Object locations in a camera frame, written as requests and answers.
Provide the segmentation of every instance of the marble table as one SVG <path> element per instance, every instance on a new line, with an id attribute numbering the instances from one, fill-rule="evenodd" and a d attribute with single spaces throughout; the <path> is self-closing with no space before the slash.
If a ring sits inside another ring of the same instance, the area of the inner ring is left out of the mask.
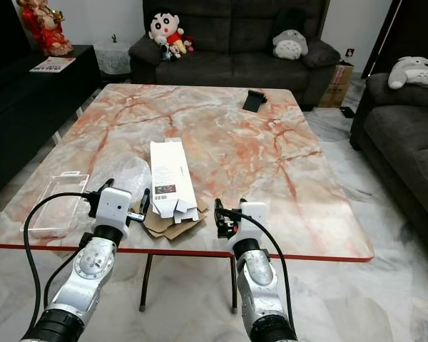
<path id="1" fill-rule="evenodd" d="M 242 109 L 246 88 L 107 85 L 2 212 L 0 248 L 24 248 L 20 228 L 50 176 L 78 170 L 96 190 L 114 174 L 117 187 L 139 192 L 126 176 L 140 159 L 150 161 L 149 142 L 181 137 L 208 218 L 172 241 L 132 222 L 119 252 L 229 257 L 217 239 L 214 199 L 229 208 L 244 197 L 268 205 L 267 228 L 286 258 L 371 260 L 373 246 L 292 93 L 257 90 L 268 102 L 251 113 Z M 92 224 L 87 212 L 79 202 L 66 234 L 31 236 L 32 248 L 74 250 Z M 265 237 L 262 247 L 277 256 Z"/>

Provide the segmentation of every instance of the power outlet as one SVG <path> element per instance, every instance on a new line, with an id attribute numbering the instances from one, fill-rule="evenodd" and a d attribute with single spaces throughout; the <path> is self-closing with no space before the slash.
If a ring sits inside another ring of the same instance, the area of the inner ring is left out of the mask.
<path id="1" fill-rule="evenodd" d="M 346 57 L 352 57 L 354 55 L 355 49 L 354 48 L 348 48 L 347 51 L 345 51 Z"/>

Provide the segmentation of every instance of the sofa cushion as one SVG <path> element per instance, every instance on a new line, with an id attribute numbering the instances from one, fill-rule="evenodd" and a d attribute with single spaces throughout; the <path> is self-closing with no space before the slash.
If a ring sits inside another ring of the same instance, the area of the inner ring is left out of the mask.
<path id="1" fill-rule="evenodd" d="M 325 3 L 325 0 L 234 0 L 230 52 L 264 51 L 273 22 L 285 9 L 304 10 L 307 14 L 305 37 L 316 37 Z"/>
<path id="2" fill-rule="evenodd" d="M 365 131 L 414 196 L 428 211 L 428 108 L 374 108 Z"/>
<path id="3" fill-rule="evenodd" d="M 231 0 L 145 0 L 145 22 L 149 14 L 162 8 L 179 15 L 180 27 L 184 29 L 185 34 L 195 37 L 196 50 L 228 52 Z"/>
<path id="4" fill-rule="evenodd" d="M 312 39 L 307 42 L 307 55 L 301 57 L 302 63 L 307 68 L 322 68 L 338 64 L 341 55 L 331 45 L 319 40 Z"/>
<path id="5" fill-rule="evenodd" d="M 196 51 L 227 53 L 230 44 L 230 18 L 187 16 L 181 14 L 181 27 L 195 38 Z"/>
<path id="6" fill-rule="evenodd" d="M 143 36 L 139 41 L 134 43 L 128 50 L 131 58 L 137 58 L 153 66 L 157 66 L 162 61 L 160 47 L 148 36 Z"/>
<path id="7" fill-rule="evenodd" d="M 233 57 L 233 84 L 237 87 L 305 90 L 309 71 L 299 61 L 289 61 L 267 53 L 237 53 Z"/>
<path id="8" fill-rule="evenodd" d="M 195 51 L 176 62 L 163 62 L 156 68 L 157 84 L 182 86 L 229 86 L 231 60 L 226 53 Z"/>

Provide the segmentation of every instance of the doorframe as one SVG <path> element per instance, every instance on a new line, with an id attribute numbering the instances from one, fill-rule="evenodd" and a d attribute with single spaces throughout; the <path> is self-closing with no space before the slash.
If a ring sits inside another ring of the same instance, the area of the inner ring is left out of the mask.
<path id="1" fill-rule="evenodd" d="M 382 47 L 387 40 L 388 33 L 392 28 L 393 22 L 403 1 L 404 0 L 392 0 L 392 4 L 390 5 L 387 16 L 385 17 L 382 28 L 380 29 L 379 36 L 377 37 L 376 44 L 374 45 L 374 48 L 372 48 L 368 62 L 366 63 L 365 69 L 363 70 L 362 78 L 368 78 L 371 72 L 374 70 L 376 61 L 379 58 Z"/>

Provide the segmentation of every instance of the plastic bag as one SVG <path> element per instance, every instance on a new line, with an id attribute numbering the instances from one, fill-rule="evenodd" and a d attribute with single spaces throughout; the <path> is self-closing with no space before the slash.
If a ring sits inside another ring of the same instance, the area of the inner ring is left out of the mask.
<path id="1" fill-rule="evenodd" d="M 121 152 L 98 160 L 92 171 L 87 190 L 98 190 L 109 178 L 114 178 L 114 187 L 131 192 L 131 206 L 140 202 L 144 190 L 150 189 L 152 185 L 151 169 L 148 163 L 133 152 Z"/>

